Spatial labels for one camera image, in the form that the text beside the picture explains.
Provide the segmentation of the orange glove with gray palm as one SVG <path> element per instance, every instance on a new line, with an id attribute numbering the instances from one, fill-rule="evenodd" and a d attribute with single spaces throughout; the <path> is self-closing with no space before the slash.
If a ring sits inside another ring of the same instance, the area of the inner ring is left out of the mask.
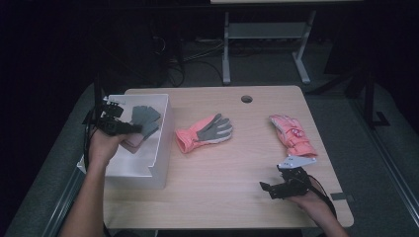
<path id="1" fill-rule="evenodd" d="M 185 129 L 177 129 L 176 142 L 182 153 L 189 153 L 208 144 L 218 144 L 232 136 L 232 124 L 222 114 L 203 118 Z"/>

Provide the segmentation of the black metal stand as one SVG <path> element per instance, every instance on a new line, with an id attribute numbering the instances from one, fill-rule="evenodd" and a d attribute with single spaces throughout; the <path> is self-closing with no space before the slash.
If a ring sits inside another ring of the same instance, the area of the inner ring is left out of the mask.
<path id="1" fill-rule="evenodd" d="M 364 120 L 370 129 L 377 126 L 389 126 L 383 112 L 376 112 L 375 101 L 375 78 L 371 70 L 365 72 L 365 94 L 364 94 Z"/>

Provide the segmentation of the white storage box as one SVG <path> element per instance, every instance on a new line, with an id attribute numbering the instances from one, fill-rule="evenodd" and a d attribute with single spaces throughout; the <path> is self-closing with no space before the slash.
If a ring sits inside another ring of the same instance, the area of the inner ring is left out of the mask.
<path id="1" fill-rule="evenodd" d="M 132 154 L 121 145 L 106 168 L 107 189 L 162 189 L 166 184 L 170 150 L 174 133 L 174 115 L 166 94 L 110 95 L 124 109 L 120 121 L 131 123 L 132 109 L 136 106 L 152 107 L 160 114 L 159 129 L 142 142 Z"/>

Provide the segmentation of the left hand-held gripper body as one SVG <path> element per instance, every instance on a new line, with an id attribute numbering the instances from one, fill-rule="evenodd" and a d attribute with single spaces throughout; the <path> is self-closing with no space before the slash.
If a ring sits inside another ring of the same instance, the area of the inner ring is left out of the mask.
<path id="1" fill-rule="evenodd" d="M 113 136 L 131 132 L 130 124 L 120 121 L 124 109 L 118 102 L 112 102 L 108 97 L 105 97 L 97 107 L 97 112 L 99 116 L 96 121 L 96 126 L 106 134 Z"/>

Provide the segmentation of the black tape strip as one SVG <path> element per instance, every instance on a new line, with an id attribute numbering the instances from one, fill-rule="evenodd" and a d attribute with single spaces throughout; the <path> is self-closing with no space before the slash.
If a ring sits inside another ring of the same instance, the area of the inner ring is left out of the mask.
<path id="1" fill-rule="evenodd" d="M 345 194 L 345 193 L 333 193 L 330 194 L 331 198 L 333 200 L 346 200 L 346 201 L 354 201 L 355 199 L 353 198 L 353 196 L 349 195 L 349 194 Z"/>

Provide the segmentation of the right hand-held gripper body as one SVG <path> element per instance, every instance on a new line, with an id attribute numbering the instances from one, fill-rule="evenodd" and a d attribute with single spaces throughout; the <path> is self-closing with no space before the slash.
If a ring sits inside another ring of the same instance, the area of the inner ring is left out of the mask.
<path id="1" fill-rule="evenodd" d="M 316 162 L 315 158 L 289 155 L 277 165 L 284 182 L 278 187 L 278 198 L 303 196 L 308 192 L 311 182 L 303 166 Z"/>

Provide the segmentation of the gray metal table frame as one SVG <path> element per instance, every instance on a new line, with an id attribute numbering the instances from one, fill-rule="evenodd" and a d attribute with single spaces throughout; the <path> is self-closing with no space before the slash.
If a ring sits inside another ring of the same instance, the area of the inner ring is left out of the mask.
<path id="1" fill-rule="evenodd" d="M 230 21 L 229 13 L 224 13 L 223 26 L 223 54 L 222 54 L 222 83 L 231 83 L 229 43 L 232 40 L 300 40 L 299 48 L 292 53 L 293 62 L 303 84 L 309 84 L 302 57 L 311 33 L 316 16 L 311 11 L 305 22 L 290 23 L 234 23 Z"/>

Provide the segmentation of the pink printed ski glove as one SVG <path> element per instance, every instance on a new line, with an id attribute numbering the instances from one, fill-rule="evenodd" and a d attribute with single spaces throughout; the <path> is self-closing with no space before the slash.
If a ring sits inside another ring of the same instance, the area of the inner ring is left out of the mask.
<path id="1" fill-rule="evenodd" d="M 286 146 L 291 156 L 316 157 L 317 152 L 311 145 L 304 129 L 296 118 L 285 115 L 269 116 L 276 128 L 277 137 Z"/>

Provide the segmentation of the aluminium floor rail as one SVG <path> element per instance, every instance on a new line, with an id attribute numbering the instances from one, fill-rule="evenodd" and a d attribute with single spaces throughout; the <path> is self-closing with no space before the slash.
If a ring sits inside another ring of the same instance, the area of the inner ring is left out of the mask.
<path id="1" fill-rule="evenodd" d="M 59 233 L 61 224 L 63 223 L 67 212 L 69 211 L 74 198 L 81 188 L 84 173 L 75 168 L 61 193 L 52 215 L 48 219 L 46 227 L 42 233 L 42 237 L 56 237 Z"/>
<path id="2" fill-rule="evenodd" d="M 396 166 L 393 156 L 390 154 L 377 133 L 378 127 L 390 127 L 389 121 L 385 118 L 382 112 L 373 112 L 372 119 L 377 117 L 377 120 L 373 119 L 372 121 L 369 121 L 369 116 L 365 116 L 365 108 L 359 101 L 351 100 L 350 104 L 361 121 L 363 128 L 367 131 L 370 140 L 374 144 L 374 147 L 376 148 L 383 165 L 413 222 L 419 229 L 419 199 L 410 189 L 399 168 Z"/>

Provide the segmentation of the person's left hand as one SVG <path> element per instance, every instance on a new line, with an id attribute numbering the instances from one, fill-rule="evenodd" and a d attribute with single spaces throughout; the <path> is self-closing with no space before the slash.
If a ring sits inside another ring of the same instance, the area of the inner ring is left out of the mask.
<path id="1" fill-rule="evenodd" d="M 96 129 L 91 134 L 88 169 L 105 169 L 115 156 L 119 145 L 127 138 L 127 134 L 110 136 L 101 129 Z"/>

